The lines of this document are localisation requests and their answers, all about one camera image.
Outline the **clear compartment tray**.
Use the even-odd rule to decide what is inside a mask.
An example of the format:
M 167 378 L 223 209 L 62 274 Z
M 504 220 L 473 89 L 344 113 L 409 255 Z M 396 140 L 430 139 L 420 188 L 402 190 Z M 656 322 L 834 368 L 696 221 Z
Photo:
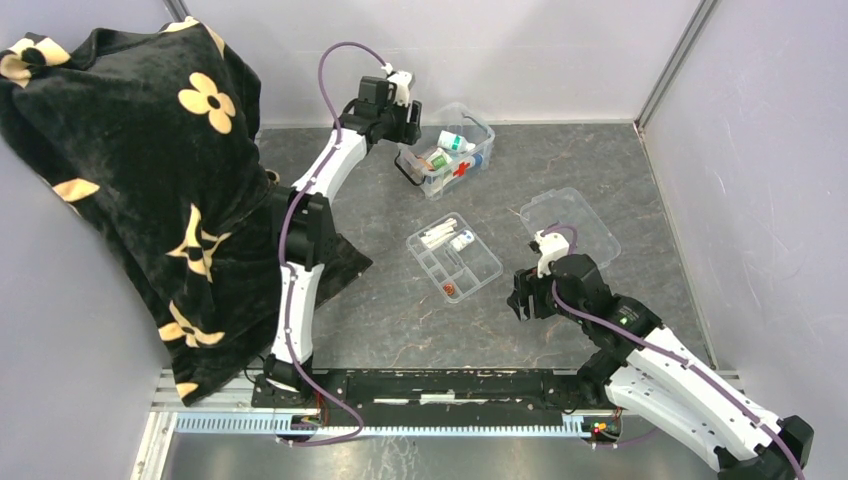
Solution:
M 422 234 L 449 218 L 457 220 L 455 234 L 437 248 L 425 248 L 420 240 Z M 450 247 L 449 241 L 463 230 L 470 230 L 476 240 L 462 251 L 456 252 Z M 500 277 L 504 271 L 502 262 L 457 212 L 450 212 L 408 236 L 406 247 L 450 304 L 465 300 Z M 453 295 L 448 295 L 443 290 L 446 284 L 455 287 Z

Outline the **blue white bandage roll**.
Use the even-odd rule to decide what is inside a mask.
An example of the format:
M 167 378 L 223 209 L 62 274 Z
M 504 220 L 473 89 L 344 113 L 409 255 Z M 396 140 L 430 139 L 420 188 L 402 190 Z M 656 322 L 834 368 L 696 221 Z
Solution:
M 483 164 L 483 162 L 484 162 L 484 157 L 479 155 L 479 154 L 467 157 L 459 165 L 459 167 L 457 169 L 457 173 L 458 173 L 459 176 L 463 176 L 466 172 L 480 167 Z

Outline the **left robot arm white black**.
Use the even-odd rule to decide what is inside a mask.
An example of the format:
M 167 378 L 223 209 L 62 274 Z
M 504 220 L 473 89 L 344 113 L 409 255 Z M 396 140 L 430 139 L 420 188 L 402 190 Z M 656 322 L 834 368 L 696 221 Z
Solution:
M 314 381 L 304 372 L 311 366 L 319 283 L 337 252 L 333 200 L 374 145 L 382 140 L 412 145 L 419 140 L 422 105 L 411 96 L 414 82 L 413 73 L 403 70 L 384 78 L 363 77 L 320 155 L 297 181 L 281 190 L 279 320 L 263 374 L 290 407 L 306 405 L 314 394 Z

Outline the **brown bottle orange cap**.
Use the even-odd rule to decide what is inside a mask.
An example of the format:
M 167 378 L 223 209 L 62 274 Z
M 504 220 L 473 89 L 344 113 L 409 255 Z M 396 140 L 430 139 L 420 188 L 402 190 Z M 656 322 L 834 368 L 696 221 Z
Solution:
M 425 158 L 416 156 L 415 157 L 415 164 L 416 164 L 417 168 L 421 171 L 431 171 L 432 170 L 431 165 L 426 161 Z

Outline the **clear first aid box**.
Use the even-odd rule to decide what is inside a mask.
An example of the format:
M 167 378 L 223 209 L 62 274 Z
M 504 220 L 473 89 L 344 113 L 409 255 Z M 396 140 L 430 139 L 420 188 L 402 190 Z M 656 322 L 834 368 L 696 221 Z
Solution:
M 494 147 L 494 129 L 466 105 L 453 102 L 435 112 L 432 124 L 421 127 L 421 137 L 402 144 L 395 168 L 428 200 L 486 170 Z

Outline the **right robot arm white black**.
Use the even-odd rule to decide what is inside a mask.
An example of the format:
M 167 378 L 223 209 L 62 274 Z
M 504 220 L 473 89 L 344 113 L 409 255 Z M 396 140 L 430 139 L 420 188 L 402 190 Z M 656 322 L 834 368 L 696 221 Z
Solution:
M 516 271 L 507 304 L 521 320 L 566 317 L 597 346 L 578 371 L 585 405 L 611 403 L 641 416 L 720 479 L 803 478 L 813 427 L 730 385 L 642 302 L 613 292 L 590 256 Z

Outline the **green small medicine box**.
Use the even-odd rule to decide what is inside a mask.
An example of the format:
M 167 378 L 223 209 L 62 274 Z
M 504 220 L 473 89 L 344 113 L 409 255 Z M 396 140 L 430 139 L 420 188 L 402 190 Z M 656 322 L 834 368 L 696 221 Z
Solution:
M 439 171 L 440 169 L 444 168 L 452 162 L 452 157 L 443 149 L 437 148 L 426 159 L 426 161 L 431 165 L 431 171 Z

